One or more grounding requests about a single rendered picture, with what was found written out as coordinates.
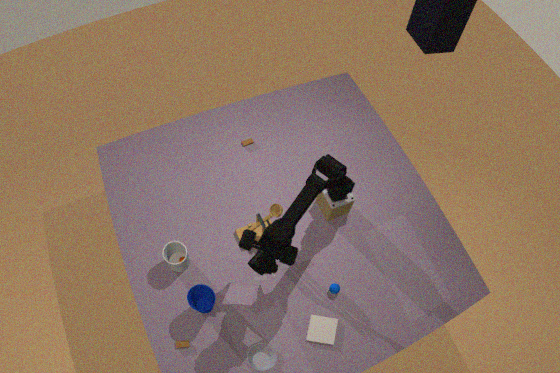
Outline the blue ball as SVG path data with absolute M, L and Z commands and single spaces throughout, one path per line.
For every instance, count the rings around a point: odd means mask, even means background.
M 336 294 L 340 291 L 340 286 L 338 286 L 338 284 L 334 283 L 330 286 L 329 290 L 332 294 Z

